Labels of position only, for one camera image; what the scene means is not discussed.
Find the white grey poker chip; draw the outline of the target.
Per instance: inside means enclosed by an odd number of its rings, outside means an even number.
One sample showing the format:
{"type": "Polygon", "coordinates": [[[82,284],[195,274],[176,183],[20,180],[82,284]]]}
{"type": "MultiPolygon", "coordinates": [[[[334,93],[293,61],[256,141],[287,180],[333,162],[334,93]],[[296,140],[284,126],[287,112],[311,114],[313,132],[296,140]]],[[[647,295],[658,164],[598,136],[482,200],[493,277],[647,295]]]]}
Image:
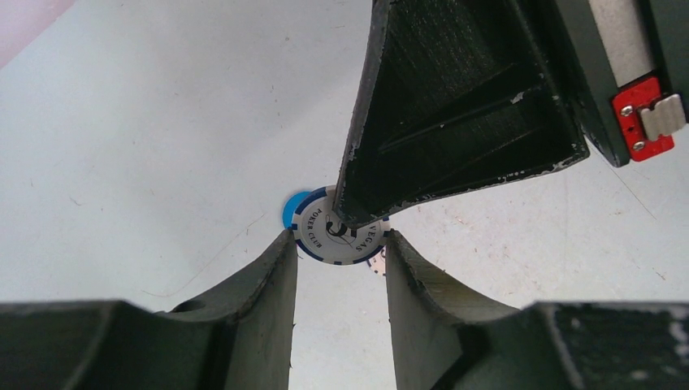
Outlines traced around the white grey poker chip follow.
{"type": "Polygon", "coordinates": [[[333,210],[336,187],[315,189],[296,207],[290,228],[301,250],[315,260],[350,266],[371,260],[386,245],[391,226],[385,217],[359,228],[345,225],[333,210]]]}

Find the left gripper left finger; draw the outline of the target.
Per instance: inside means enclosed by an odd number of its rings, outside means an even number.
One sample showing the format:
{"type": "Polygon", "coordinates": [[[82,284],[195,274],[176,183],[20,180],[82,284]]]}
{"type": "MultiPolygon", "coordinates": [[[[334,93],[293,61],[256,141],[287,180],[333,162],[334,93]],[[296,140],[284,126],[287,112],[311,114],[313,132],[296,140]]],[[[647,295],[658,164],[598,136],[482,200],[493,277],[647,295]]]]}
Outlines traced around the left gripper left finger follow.
{"type": "Polygon", "coordinates": [[[1,306],[4,389],[285,389],[297,246],[281,232],[253,262],[170,311],[126,301],[1,306]]]}

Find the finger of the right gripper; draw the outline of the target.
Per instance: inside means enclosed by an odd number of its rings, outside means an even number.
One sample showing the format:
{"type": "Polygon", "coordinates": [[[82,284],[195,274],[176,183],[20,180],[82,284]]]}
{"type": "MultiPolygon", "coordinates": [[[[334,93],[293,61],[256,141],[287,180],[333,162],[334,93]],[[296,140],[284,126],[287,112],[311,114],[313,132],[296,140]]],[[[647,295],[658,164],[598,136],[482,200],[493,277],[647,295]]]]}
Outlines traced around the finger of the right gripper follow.
{"type": "Polygon", "coordinates": [[[359,228],[588,147],[556,1],[375,1],[334,211],[359,228]]]}

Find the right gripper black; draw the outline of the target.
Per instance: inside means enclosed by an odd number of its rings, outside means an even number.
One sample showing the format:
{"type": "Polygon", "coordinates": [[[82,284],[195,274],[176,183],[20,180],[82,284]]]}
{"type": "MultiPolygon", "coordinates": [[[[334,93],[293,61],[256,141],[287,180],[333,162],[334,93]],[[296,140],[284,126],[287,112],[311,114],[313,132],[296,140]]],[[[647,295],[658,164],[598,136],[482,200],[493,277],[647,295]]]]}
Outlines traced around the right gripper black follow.
{"type": "Polygon", "coordinates": [[[674,147],[688,123],[685,1],[523,1],[580,132],[614,167],[674,147]]]}

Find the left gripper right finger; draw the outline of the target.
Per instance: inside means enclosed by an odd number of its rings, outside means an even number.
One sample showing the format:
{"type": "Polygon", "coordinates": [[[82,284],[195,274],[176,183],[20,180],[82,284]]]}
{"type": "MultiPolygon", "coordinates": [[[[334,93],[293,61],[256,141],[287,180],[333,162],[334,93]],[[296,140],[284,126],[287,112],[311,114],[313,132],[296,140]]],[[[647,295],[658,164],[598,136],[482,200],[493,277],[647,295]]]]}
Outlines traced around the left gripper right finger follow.
{"type": "Polygon", "coordinates": [[[428,262],[399,232],[386,248],[399,389],[685,389],[685,302],[495,301],[428,262]]]}

